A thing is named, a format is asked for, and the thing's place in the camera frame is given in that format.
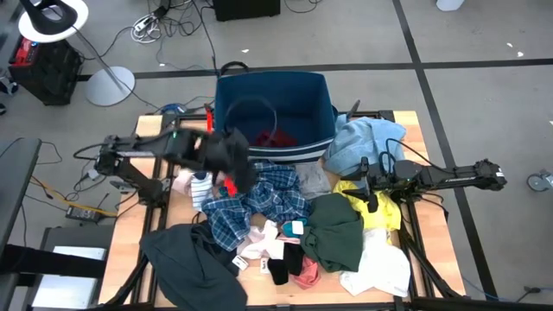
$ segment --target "wooden table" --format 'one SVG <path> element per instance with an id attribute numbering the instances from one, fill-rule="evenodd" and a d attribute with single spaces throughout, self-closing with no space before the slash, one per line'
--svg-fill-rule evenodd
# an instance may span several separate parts
<path id="1" fill-rule="evenodd" d="M 404 142 L 423 156 L 428 157 L 424 145 L 423 133 L 421 132 L 416 113 L 414 111 L 394 111 L 394 117 L 396 123 L 403 125 L 407 129 Z M 159 133 L 161 123 L 161 116 L 142 116 L 138 120 L 137 134 L 141 136 L 154 136 Z M 181 126 L 205 129 L 205 121 L 187 121 Z M 426 164 L 412 151 L 404 149 L 404 153 L 408 160 Z M 154 159 L 132 159 L 131 161 L 133 165 L 143 172 L 143 174 L 151 176 L 154 167 Z M 166 164 L 162 165 L 161 171 L 166 172 L 166 167 Z M 329 180 L 331 183 L 335 183 L 337 177 L 329 175 Z M 427 199 L 436 200 L 436 197 L 427 196 Z M 119 208 L 119 213 L 124 212 L 129 206 L 134 205 L 136 202 L 136 198 L 133 198 L 124 203 Z M 190 197 L 175 191 L 171 192 L 167 227 L 176 224 L 190 223 L 195 213 L 196 211 L 192 208 L 192 200 Z M 454 248 L 449 236 L 448 225 L 442 209 L 439 206 L 420 201 L 416 203 L 416 215 L 423 235 L 427 258 L 447 281 L 449 286 L 459 294 L 464 295 L 465 290 L 463 288 L 461 273 L 457 265 Z M 159 211 L 156 211 L 152 219 L 152 230 L 155 230 L 158 219 Z M 137 262 L 138 242 L 142 235 L 144 220 L 145 207 L 136 206 L 125 213 L 116 223 L 100 293 L 100 302 L 108 301 L 113 297 L 133 270 Z M 393 238 L 393 240 L 395 244 L 398 244 L 397 236 Z M 424 295 L 423 279 L 418 262 L 413 256 L 411 256 L 411 262 L 413 264 L 412 277 L 415 279 L 418 294 Z M 320 269 L 320 271 L 321 280 L 311 289 L 302 290 L 294 282 L 276 286 L 272 282 L 270 275 L 260 274 L 259 260 L 250 260 L 249 268 L 240 272 L 238 279 L 248 295 L 248 305 L 251 306 L 393 301 L 392 295 L 377 289 L 370 289 L 353 297 L 341 287 L 338 278 L 339 273 L 330 274 L 322 269 Z M 143 290 L 141 291 L 140 301 L 147 300 L 150 273 L 151 267 L 148 267 L 144 272 Z M 173 307 L 173 304 L 164 297 L 159 289 L 157 289 L 156 294 L 156 306 Z"/>

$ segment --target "black cloth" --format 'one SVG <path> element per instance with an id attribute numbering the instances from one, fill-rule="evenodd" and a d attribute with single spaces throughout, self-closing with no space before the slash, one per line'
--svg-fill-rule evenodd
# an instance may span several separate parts
<path id="1" fill-rule="evenodd" d="M 211 226 L 204 220 L 192 228 L 192 240 L 202 249 L 210 253 L 234 276 L 238 276 L 239 268 L 232 260 L 236 257 L 236 250 L 223 250 L 213 237 Z"/>
<path id="2" fill-rule="evenodd" d="M 299 276 L 302 273 L 303 255 L 305 252 L 297 244 L 285 243 L 282 260 L 269 259 L 267 268 L 275 285 L 283 285 L 288 282 L 288 274 Z"/>
<path id="3" fill-rule="evenodd" d="M 284 285 L 288 282 L 288 269 L 286 269 L 286 263 L 283 260 L 269 259 L 267 268 L 275 285 Z"/>
<path id="4" fill-rule="evenodd" d="M 174 225 L 140 241 L 169 301 L 189 311 L 244 311 L 247 295 L 206 224 Z"/>

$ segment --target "plaid shirt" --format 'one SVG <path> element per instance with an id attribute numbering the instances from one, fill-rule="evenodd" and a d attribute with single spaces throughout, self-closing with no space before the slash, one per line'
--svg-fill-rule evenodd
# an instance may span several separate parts
<path id="1" fill-rule="evenodd" d="M 309 203 L 300 194 L 300 182 L 294 168 L 272 162 L 256 162 L 257 183 L 248 194 L 234 198 L 208 199 L 202 204 L 215 241 L 232 251 L 250 232 L 250 217 L 262 213 L 282 223 L 309 216 Z"/>

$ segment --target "yellow cloth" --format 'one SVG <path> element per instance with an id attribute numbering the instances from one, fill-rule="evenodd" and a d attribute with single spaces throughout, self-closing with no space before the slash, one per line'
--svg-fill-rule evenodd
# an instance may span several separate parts
<path id="1" fill-rule="evenodd" d="M 399 230 L 401 211 L 399 210 L 399 206 L 388 195 L 382 191 L 377 191 L 375 194 L 378 199 L 378 210 L 375 213 L 369 213 L 367 202 L 342 193 L 344 190 L 354 189 L 357 189 L 357 187 L 351 181 L 339 181 L 336 187 L 334 187 L 334 192 L 345 196 L 353 209 L 361 213 L 365 229 L 385 228 L 388 231 Z"/>

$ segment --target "white paper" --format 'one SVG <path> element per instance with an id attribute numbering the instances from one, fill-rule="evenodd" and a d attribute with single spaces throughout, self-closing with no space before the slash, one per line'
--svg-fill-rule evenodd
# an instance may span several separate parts
<path id="1" fill-rule="evenodd" d="M 248 262 L 238 255 L 232 260 L 232 263 L 236 264 L 242 271 L 246 270 L 249 266 Z"/>
<path id="2" fill-rule="evenodd" d="M 297 235 L 303 234 L 303 223 L 301 221 L 292 221 L 292 233 Z"/>
<path id="3" fill-rule="evenodd" d="M 92 247 L 55 246 L 54 253 L 91 259 L 104 259 L 105 249 Z M 91 277 L 50 276 L 41 279 L 33 307 L 35 308 L 88 308 L 94 287 L 98 282 Z"/>
<path id="4" fill-rule="evenodd" d="M 261 272 L 261 274 L 270 274 L 268 262 L 269 258 L 261 258 L 259 261 L 259 272 Z"/>

